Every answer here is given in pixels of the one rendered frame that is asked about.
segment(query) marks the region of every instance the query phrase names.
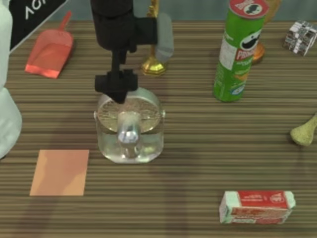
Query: green cylindrical container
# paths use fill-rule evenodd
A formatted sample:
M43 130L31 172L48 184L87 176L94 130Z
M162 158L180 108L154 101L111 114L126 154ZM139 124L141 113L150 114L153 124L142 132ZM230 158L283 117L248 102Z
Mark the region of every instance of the green cylindrical container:
M213 86L222 102L242 97L268 11L265 0L231 0Z

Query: wood grain tabletop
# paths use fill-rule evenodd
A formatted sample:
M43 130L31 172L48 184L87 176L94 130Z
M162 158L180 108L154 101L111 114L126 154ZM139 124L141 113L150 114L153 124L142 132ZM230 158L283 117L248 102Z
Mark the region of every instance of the wood grain tabletop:
M317 141L303 149L288 134L317 111L317 46L305 57L283 49L291 24L265 27L265 59L237 103L212 95L223 22L175 22L162 77L139 71L149 47L128 56L166 109L164 151L142 165L114 164L97 149L94 76L110 69L110 53L92 22L69 24L76 46L58 80L24 72L31 36L10 58L6 86L23 129L0 162L0 238L316 238ZM40 149L91 150L84 196L29 197ZM291 190L297 207L283 225L221 225L226 190Z

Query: orange sticky note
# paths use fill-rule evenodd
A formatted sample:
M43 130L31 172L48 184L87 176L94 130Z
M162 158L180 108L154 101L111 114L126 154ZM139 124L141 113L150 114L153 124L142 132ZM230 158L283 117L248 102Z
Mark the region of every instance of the orange sticky note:
M89 150L40 150L30 196L83 196Z

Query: red dustpan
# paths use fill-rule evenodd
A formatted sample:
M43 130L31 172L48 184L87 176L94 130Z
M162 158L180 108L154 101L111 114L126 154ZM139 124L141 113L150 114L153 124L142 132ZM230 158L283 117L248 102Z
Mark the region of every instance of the red dustpan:
M58 29L43 31L36 39L25 72L58 78L71 52L74 38L65 31L72 13L69 11Z

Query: can lid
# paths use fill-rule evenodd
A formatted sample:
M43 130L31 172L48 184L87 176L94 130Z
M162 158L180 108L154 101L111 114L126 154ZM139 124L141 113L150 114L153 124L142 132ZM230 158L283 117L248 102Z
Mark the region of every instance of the can lid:
M230 10L247 19L258 19L264 17L269 9L265 0L231 0Z

